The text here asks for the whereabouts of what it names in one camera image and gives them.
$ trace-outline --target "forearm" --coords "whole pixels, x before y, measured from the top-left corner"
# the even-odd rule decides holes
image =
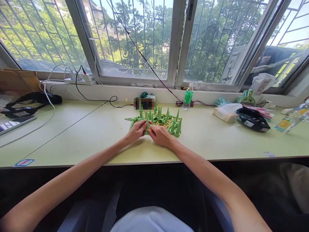
[[[5,232],[33,231],[42,218],[127,145],[126,139],[122,139],[43,185],[18,203],[1,219],[2,229]]]
[[[200,179],[200,181],[215,193],[221,200],[244,194],[243,191],[220,170],[200,155],[191,151],[178,141],[171,144],[170,149],[182,162]]]
[[[271,231],[246,194],[219,169],[178,141],[170,149],[224,202],[235,231]]]

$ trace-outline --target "window glass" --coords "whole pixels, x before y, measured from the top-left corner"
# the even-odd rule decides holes
[[[173,0],[83,0],[100,58],[101,75],[156,79],[134,43],[157,75],[167,79]]]
[[[267,2],[198,0],[184,81],[231,84]]]
[[[0,40],[25,70],[51,71],[59,64],[87,66],[63,0],[2,1]],[[64,69],[60,66],[55,71]]]
[[[309,54],[309,4],[305,0],[292,0],[285,11],[272,38],[268,41],[261,57],[270,56],[262,71],[276,77],[273,87],[283,87],[293,72],[303,63]],[[259,73],[252,73],[246,80],[251,85],[252,78]]]

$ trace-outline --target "plastic container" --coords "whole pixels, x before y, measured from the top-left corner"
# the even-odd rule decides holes
[[[300,104],[299,106],[295,107],[288,116],[282,119],[275,126],[275,129],[280,132],[287,133],[308,116],[309,99],[304,104]]]
[[[190,83],[189,88],[186,91],[186,95],[184,96],[184,101],[183,101],[184,110],[190,109],[192,96],[193,96],[193,83]]]

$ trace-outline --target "hand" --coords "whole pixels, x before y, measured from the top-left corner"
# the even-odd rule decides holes
[[[173,138],[167,129],[163,126],[151,125],[150,130],[147,131],[153,141],[162,146],[170,148],[173,142],[176,141],[176,139]]]
[[[134,141],[138,140],[140,137],[144,136],[146,127],[147,121],[145,119],[134,123],[131,130],[125,136],[126,141],[131,144]]]

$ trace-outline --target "white shirt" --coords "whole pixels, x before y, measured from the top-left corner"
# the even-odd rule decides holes
[[[115,223],[110,232],[193,232],[163,208],[150,206],[132,210]]]

